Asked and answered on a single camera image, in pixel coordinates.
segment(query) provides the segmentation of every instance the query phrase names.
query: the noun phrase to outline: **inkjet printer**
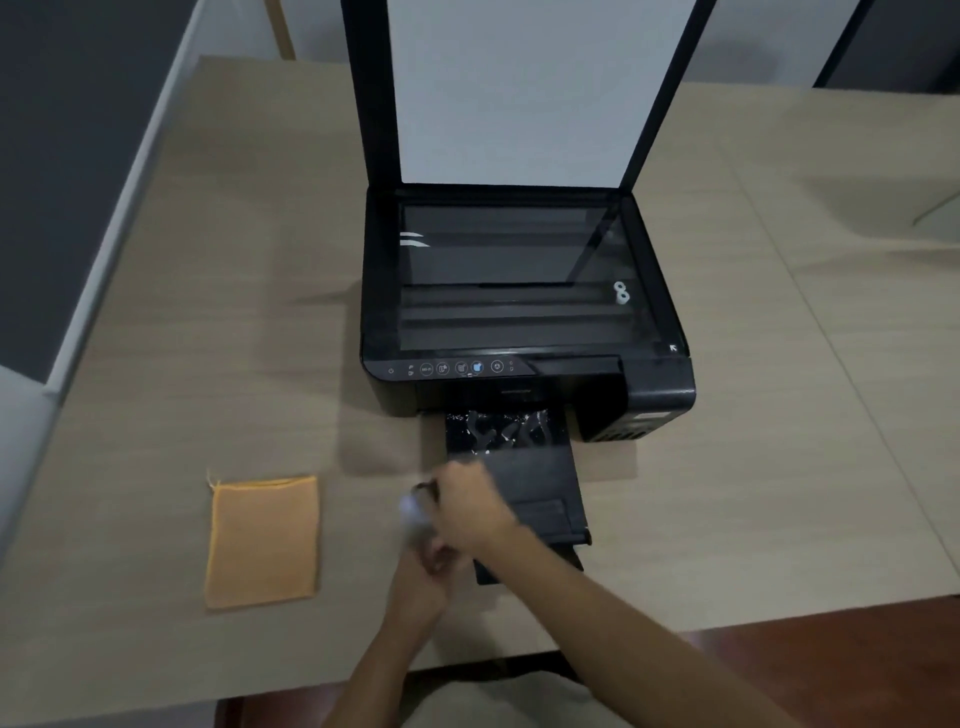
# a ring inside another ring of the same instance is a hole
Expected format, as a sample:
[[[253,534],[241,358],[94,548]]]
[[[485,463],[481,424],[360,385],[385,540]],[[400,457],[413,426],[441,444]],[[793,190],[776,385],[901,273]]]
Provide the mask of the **inkjet printer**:
[[[566,417],[636,440],[696,398],[633,187],[713,0],[343,0],[369,178],[362,365],[446,415],[579,566]],[[478,579],[493,581],[481,566]]]

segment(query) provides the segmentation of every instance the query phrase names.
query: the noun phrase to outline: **light wood tabletop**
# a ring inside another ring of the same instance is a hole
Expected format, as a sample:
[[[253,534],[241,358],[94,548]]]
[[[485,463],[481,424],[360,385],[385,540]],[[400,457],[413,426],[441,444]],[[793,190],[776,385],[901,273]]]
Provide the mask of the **light wood tabletop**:
[[[677,630],[960,592],[960,99],[684,85],[636,187],[699,399],[575,444],[589,575]],[[358,361],[348,69],[204,60],[0,571],[0,724],[345,678],[443,423]],[[318,473],[321,587],[210,613],[207,470]],[[551,648],[465,585],[416,667]]]

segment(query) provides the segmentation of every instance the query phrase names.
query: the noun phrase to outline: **person's right hand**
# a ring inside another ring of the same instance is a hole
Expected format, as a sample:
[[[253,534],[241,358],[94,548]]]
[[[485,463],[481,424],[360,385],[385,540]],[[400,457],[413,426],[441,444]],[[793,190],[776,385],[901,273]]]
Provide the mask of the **person's right hand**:
[[[439,502],[423,498],[437,534],[468,556],[480,557],[497,534],[516,526],[516,516],[479,460],[466,465],[449,462],[434,471]]]

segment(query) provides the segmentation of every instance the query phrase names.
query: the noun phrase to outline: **brown floor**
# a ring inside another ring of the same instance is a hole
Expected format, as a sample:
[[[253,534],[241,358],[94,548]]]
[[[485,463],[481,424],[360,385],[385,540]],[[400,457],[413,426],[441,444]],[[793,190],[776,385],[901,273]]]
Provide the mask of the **brown floor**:
[[[960,726],[960,598],[944,597],[691,632],[684,637],[816,728]],[[495,679],[567,669],[559,653],[427,670]],[[319,728],[339,685],[221,701],[217,728]]]

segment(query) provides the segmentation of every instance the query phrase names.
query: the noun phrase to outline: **microfiber cloth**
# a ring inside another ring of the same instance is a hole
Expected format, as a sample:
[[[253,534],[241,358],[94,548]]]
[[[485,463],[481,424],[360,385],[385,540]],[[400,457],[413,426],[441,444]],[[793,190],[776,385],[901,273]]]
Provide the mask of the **microfiber cloth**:
[[[317,478],[210,487],[206,606],[226,609],[312,596],[317,591],[320,530]]]

